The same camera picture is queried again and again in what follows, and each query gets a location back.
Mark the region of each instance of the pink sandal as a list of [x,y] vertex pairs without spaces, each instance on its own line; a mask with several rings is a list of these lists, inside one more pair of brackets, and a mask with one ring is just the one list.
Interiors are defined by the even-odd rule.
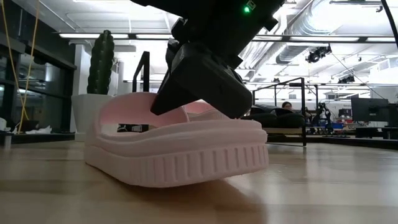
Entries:
[[[156,116],[150,112],[155,97],[155,93],[130,93],[106,103],[87,132],[86,163],[144,187],[194,184],[267,167],[267,134],[260,123],[204,117],[192,121],[195,118],[190,119],[183,108]],[[157,128],[113,134],[104,129],[118,123]]]

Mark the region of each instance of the yellow cable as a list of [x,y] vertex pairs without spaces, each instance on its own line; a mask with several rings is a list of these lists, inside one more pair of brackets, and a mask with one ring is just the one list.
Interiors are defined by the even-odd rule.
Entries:
[[18,127],[18,134],[21,132],[21,127],[23,123],[23,118],[24,118],[24,113],[25,113],[25,105],[26,105],[26,98],[27,98],[27,89],[29,86],[29,77],[30,77],[30,71],[32,69],[32,63],[33,63],[33,52],[35,49],[35,43],[36,43],[36,30],[37,30],[37,24],[39,23],[39,7],[40,7],[40,0],[37,0],[36,4],[36,20],[35,20],[35,29],[33,30],[33,40],[32,40],[32,50],[30,51],[30,63],[29,63],[29,69],[27,71],[27,77],[26,77],[26,86],[25,86],[25,95],[24,95],[24,102],[22,104],[22,114],[21,114],[21,123],[19,124]]
[[10,60],[11,60],[12,72],[14,74],[14,79],[15,79],[15,84],[16,84],[16,87],[17,87],[17,92],[19,93],[19,98],[21,99],[22,111],[25,111],[24,101],[22,100],[22,95],[21,95],[21,93],[19,91],[18,77],[17,77],[17,72],[15,70],[15,66],[14,66],[14,59],[12,59],[11,44],[10,44],[10,38],[8,36],[8,28],[7,28],[6,10],[4,8],[4,0],[2,1],[2,4],[1,4],[1,10],[2,10],[2,17],[4,19],[4,29],[6,30],[7,45],[8,45],[8,52],[9,52]]

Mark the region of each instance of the wooden floor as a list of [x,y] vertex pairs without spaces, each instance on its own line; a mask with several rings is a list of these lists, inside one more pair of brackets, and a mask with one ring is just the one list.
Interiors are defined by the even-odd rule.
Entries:
[[398,151],[270,145],[265,171],[145,189],[86,165],[82,147],[0,149],[0,223],[398,223]]

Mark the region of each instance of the white planter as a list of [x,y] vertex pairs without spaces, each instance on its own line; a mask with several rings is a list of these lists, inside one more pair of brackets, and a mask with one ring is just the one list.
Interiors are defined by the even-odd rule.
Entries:
[[93,122],[101,107],[112,99],[109,95],[81,94],[72,96],[72,109],[75,116],[75,141],[85,141],[87,129]]

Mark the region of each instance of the ridged sole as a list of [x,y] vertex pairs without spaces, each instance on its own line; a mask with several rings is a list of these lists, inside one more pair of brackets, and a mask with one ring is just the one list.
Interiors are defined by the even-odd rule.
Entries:
[[266,145],[261,144],[121,157],[98,147],[86,146],[85,161],[130,185],[176,187],[265,169],[268,151]]

